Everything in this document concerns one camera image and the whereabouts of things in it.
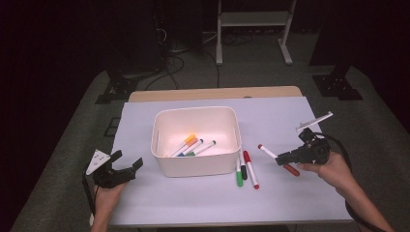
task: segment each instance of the red marker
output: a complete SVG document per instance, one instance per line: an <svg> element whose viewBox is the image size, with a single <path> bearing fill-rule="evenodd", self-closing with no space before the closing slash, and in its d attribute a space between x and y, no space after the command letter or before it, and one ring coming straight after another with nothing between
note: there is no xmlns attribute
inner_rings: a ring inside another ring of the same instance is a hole
<svg viewBox="0 0 410 232"><path fill-rule="evenodd" d="M245 158L245 162L247 163L247 166L248 166L248 169L249 169L249 174L250 174L250 178L252 179L252 182L253 182L253 187L255 189L259 189L259 184L257 183L256 176L255 176L255 173L253 171L252 164L250 163L250 157L249 157L249 154L248 154L247 151L244 151L244 158Z"/></svg>
<svg viewBox="0 0 410 232"><path fill-rule="evenodd" d="M259 144L257 146L257 148L259 148L259 150L263 151L265 154L267 154L268 156L270 156L273 159L276 159L278 156L273 154L271 151L269 151L267 148L265 148L264 146L262 146L262 144ZM290 164L285 164L283 166L284 169L288 170L290 173L292 173L294 176L300 176L301 173L296 170L293 166L291 166Z"/></svg>

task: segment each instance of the gray carpet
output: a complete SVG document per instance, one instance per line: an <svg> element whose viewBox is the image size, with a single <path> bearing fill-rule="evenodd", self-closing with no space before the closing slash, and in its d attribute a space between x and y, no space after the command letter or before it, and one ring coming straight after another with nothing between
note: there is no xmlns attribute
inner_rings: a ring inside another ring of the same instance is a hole
<svg viewBox="0 0 410 232"><path fill-rule="evenodd" d="M254 36L251 43L241 46L224 46L220 87L296 85L316 116L332 111L335 116L321 123L322 131L338 138L346 147L354 175L395 230L410 231L407 198L410 195L410 136L377 95L370 80L354 68L348 72L347 79L362 94L363 101L321 97L311 77L329 73L332 67L308 66L316 39L315 34L289 36L292 66L284 65L275 35ZM207 45L204 49L215 55L214 46ZM180 89L217 87L217 68L209 55L190 52L179 57L185 61L184 68L174 74ZM175 71L180 65L179 60L171 60L169 70ZM145 89L153 79L141 80L137 89ZM121 115L125 102L95 104L108 81L102 72L90 85L12 231L89 230L90 210L81 185L81 172L95 149L111 151L113 137L106 137L104 133L111 119ZM149 90L174 88L174 83L166 77ZM355 223L302 223L287 227L289 231L298 232L358 231ZM271 229L264 227L264 231L275 231L274 227ZM132 229L111 228L110 231Z"/></svg>

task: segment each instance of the white plastic bin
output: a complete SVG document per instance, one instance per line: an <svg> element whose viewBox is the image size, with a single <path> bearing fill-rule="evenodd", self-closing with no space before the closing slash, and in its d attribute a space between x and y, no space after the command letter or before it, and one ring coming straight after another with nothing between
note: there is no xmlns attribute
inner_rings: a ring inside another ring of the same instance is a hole
<svg viewBox="0 0 410 232"><path fill-rule="evenodd" d="M198 156L169 157L190 134L217 144ZM235 170L241 135L235 111L227 106L169 109L154 122L151 151L167 177L226 174Z"/></svg>

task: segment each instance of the human hand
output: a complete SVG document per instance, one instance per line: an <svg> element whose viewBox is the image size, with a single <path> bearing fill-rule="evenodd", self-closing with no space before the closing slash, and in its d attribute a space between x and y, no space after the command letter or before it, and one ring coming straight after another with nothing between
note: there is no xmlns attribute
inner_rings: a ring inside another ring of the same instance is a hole
<svg viewBox="0 0 410 232"><path fill-rule="evenodd" d="M312 171L329 185L341 193L357 185L349 167L341 154L331 152L325 164L299 163L298 167L305 171Z"/></svg>
<svg viewBox="0 0 410 232"><path fill-rule="evenodd" d="M99 188L94 187L96 192L96 213L94 215L93 226L91 231L106 231L111 214L120 199L121 192L124 190L128 182L118 185L114 188Z"/></svg>

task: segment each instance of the dark background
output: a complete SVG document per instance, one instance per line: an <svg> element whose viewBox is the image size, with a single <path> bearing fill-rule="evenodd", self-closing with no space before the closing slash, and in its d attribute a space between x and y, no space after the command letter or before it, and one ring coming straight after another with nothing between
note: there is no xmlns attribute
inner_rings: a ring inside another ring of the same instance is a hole
<svg viewBox="0 0 410 232"><path fill-rule="evenodd" d="M216 29L217 1L137 2L1 1L1 99L2 115L6 115L2 116L6 129L2 130L0 162L2 231L13 225L97 74L107 66L160 67L154 25L167 27L170 36L192 45L201 41L198 32ZM333 65L340 56L353 57L351 63L370 78L410 131L409 4L399 0L357 2L300 0L292 31L322 28L310 64ZM288 4L244 0L224 1L223 7L226 11L282 10Z"/></svg>

